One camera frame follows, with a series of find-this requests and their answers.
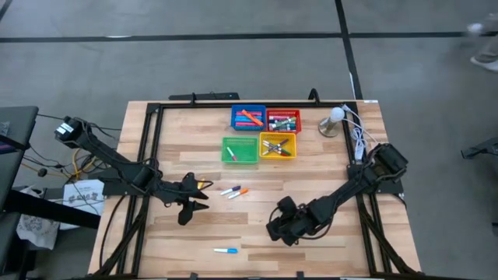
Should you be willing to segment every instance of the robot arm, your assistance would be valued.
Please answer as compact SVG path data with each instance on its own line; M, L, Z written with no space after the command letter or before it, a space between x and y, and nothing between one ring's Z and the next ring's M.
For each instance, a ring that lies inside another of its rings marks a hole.
M189 198L209 198L198 190L198 181L193 173L187 173L181 182L161 180L162 173L158 171L159 164L155 159L142 162L126 159L92 133L91 123L77 117L65 117L64 122L55 130L55 138L71 149L81 148L92 153L115 168L121 180L144 195L155 196L165 205L170 203L183 205L183 210L178 216L178 223L181 225L190 221L193 211L208 208L207 205L189 200Z
M282 213L266 225L273 241L282 238L288 246L299 238L317 239L314 236L324 227L330 227L337 208L361 192L375 191L383 180L399 180L406 172L408 160L391 144L379 144L368 155L358 174L329 196L314 199L307 205L296 207L291 197L285 197L275 210Z

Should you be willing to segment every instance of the white marker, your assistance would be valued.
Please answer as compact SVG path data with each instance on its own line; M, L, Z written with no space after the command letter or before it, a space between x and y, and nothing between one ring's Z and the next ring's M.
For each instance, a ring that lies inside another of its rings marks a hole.
M228 150L228 152L230 153L230 155L232 156L232 159L233 161L237 161L237 158L236 156L233 154L232 150L230 149L230 147L226 147L226 149Z
M238 191L238 190L240 190L240 186L232 187L231 189L228 189L228 190L226 190L226 191L222 191L222 192L221 192L221 195L229 194L229 193L231 193L232 191Z
M241 195L241 194L245 194L245 193L247 193L247 191L248 191L248 189L244 188L244 189L242 189L242 191L238 191L238 192L236 192L235 194L230 195L230 196L228 197L228 199L236 198L236 197L238 197L238 196L239 196L239 195Z
M227 248L227 249L215 249L216 253L227 253L227 254L236 254L238 251L236 248Z

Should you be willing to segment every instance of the yellow cable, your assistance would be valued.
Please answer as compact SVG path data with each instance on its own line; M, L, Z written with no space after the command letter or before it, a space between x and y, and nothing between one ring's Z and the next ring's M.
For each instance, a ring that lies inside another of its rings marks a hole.
M87 171L89 167L92 166L93 163L95 163L96 157L94 156L92 160L87 163L81 170L78 168L78 164L76 163L76 157L79 153L80 149L75 150L75 152L72 154L72 166L75 169L75 172L71 176L76 176L76 180L79 180L79 174L83 171Z
M76 157L77 157L77 155L78 155L78 153L79 153L79 150L80 150L80 149L75 150L75 151L73 152L73 154L72 154L72 166L74 167L75 172L74 172L73 174L70 174L70 177L75 177L75 178L76 178L76 180L79 180L79 175L80 175L80 173L81 173L81 172L83 172L83 171L87 171L87 170L88 170L88 169L89 169L89 168L93 165L93 163L95 163L95 160L96 160L96 157L94 156L94 157L92 158L92 160L90 160L90 162L89 162L89 163L87 163L87 164L86 164L86 165L85 165L82 169L78 168L78 163L76 162ZM27 164L25 164L25 163L21 163L21 164L22 164L24 167L26 167L26 168L28 168L28 169L31 169L32 171L35 171L36 173L38 173L38 172L39 172L39 170L38 170L38 169L36 169L36 168L34 168L34 167L32 167L32 166L29 166L29 165L27 165ZM62 177L62 178L67 178L67 177L68 177L68 176L66 176L66 175L62 176L62 175L59 175L59 174L53 174L53 173L47 173L47 175L50 175L50 176L55 176L55 177Z

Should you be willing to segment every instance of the white cable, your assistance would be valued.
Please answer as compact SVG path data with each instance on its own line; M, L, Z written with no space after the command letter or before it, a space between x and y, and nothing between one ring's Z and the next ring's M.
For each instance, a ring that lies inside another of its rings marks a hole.
M354 124L354 125L355 125L355 126L357 126L358 128L362 129L362 127L361 127L361 126L359 126L359 125L358 125L357 123L355 123L354 121L351 121L351 120L348 120L348 119L343 119L343 121L348 121L349 123ZM375 139L375 138L374 138L374 137L373 137L370 133L368 133L368 131L363 130L363 133L365 133L366 135L368 135L368 137L370 137L370 139L372 139L372 140L375 142L375 144L378 144L378 143L379 143L379 141L377 141L377 140L376 140L376 139Z
M363 133L367 134L368 137L370 137L374 142L377 144L379 143L368 131L365 130L365 126L363 125L363 120L361 117L358 116L357 113L353 112L347 105L343 105L342 109L346 112L350 112L354 116L358 117L359 124L355 123L354 121L350 121L347 118L344 118L344 121L348 121L349 123L353 124L356 126L351 131L351 138L356 140L356 145L355 145L355 160L362 160L363 159L363 151L365 151L365 147L367 145L366 140L363 138Z

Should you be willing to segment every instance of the plastic bin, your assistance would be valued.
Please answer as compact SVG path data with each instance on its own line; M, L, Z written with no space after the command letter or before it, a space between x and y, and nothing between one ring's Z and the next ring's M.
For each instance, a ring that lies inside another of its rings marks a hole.
M301 132L301 115L299 110L273 110L268 109L266 111L266 130L270 131L270 116L288 116L296 117L296 131L271 131L276 133L293 133L298 134Z
M233 161L226 147L230 147L237 161ZM221 149L221 161L224 163L258 163L258 139L255 137L224 137Z
M247 112L261 112L261 122L262 126L236 126L235 117L237 116L237 111L246 110ZM233 105L232 106L232 128L238 131L262 131L266 128L266 107L263 105Z
M263 152L268 150L268 148L265 145L263 145L263 140L266 140L274 145L277 145L286 139L289 139L289 141L282 146L282 149L285 149L287 152L290 152L291 156L281 156L277 152L269 152L268 154L263 155ZM296 135L293 133L283 133L283 132L262 132L262 133L260 133L259 134L259 156L262 159L280 159L280 160L295 159L297 156Z

